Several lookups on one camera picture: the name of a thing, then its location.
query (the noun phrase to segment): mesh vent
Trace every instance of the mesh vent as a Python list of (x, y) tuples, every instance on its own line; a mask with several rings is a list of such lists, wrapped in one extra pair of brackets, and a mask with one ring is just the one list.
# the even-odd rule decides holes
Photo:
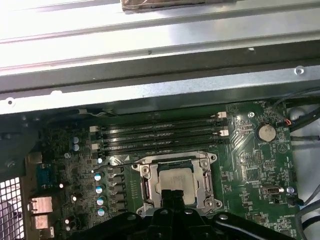
[(18, 177), (0, 183), (0, 240), (24, 239), (23, 209)]

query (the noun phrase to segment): metal rail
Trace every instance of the metal rail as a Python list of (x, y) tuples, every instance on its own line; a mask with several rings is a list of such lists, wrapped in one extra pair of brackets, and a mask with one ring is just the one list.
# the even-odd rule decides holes
[(243, 0), (135, 14), (122, 12), (119, 3), (76, 4), (3, 11), (0, 76), (320, 39), (319, 0)]

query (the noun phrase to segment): screw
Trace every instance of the screw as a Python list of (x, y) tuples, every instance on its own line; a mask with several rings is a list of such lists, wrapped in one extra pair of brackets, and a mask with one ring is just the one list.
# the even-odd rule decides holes
[(186, 209), (184, 210), (184, 213), (189, 215), (189, 214), (192, 214), (193, 211), (191, 209)]
[(130, 215), (130, 216), (128, 216), (126, 219), (128, 220), (128, 221), (132, 221), (132, 220), (135, 220), (137, 217), (136, 217), (136, 215)]
[(221, 215), (219, 215), (219, 218), (220, 218), (221, 220), (227, 220), (227, 219), (228, 219), (228, 216), (227, 216), (227, 215), (224, 215), (224, 214), (221, 214)]
[(144, 167), (142, 168), (142, 172), (143, 172), (144, 174), (147, 174), (147, 173), (149, 172), (149, 168), (148, 168), (147, 166), (144, 166)]
[(304, 74), (304, 72), (305, 72), (305, 68), (303, 66), (297, 66), (294, 69), (294, 74), (295, 75), (302, 75), (302, 74)]
[(69, 159), (69, 158), (71, 158), (70, 153), (66, 152), (66, 153), (64, 154), (64, 158), (65, 158), (65, 159)]
[(167, 209), (163, 209), (163, 210), (160, 212), (160, 214), (166, 215), (166, 214), (168, 214), (168, 210), (167, 210)]
[(292, 186), (288, 186), (288, 187), (286, 188), (286, 192), (287, 192), (288, 194), (293, 194), (293, 193), (295, 192), (295, 189), (294, 189)]
[(212, 200), (208, 199), (205, 201), (205, 205), (208, 206), (208, 207), (211, 207), (213, 205), (213, 202)]
[(200, 162), (201, 167), (206, 168), (208, 166), (208, 162), (206, 160), (203, 160)]
[(253, 111), (250, 111), (249, 113), (248, 113), (248, 117), (249, 118), (253, 118), (255, 116), (255, 113), (253, 112)]

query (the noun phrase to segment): chip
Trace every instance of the chip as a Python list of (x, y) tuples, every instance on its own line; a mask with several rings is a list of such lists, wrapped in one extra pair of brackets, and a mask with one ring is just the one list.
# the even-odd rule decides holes
[(159, 173), (159, 184), (156, 190), (183, 190), (184, 204), (192, 205), (195, 203), (196, 191), (195, 181), (190, 168), (175, 168), (163, 170)]

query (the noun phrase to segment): gray cable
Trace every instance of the gray cable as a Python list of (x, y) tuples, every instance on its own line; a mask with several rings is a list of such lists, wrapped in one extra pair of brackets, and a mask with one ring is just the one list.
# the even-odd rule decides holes
[(298, 232), (298, 234), (301, 236), (301, 238), (303, 240), (308, 240), (305, 233), (304, 233), (304, 229), (303, 229), (303, 225), (302, 225), (302, 219), (301, 217), (303, 215), (306, 215), (310, 212), (313, 212), (314, 210), (317, 210), (320, 208), (320, 200), (317, 200), (309, 205), (307, 205), (306, 207), (302, 208), (295, 216), (295, 225), (296, 225), (296, 231)]
[(304, 202), (304, 205), (308, 205), (317, 195), (320, 193), (320, 184), (316, 187), (311, 196)]

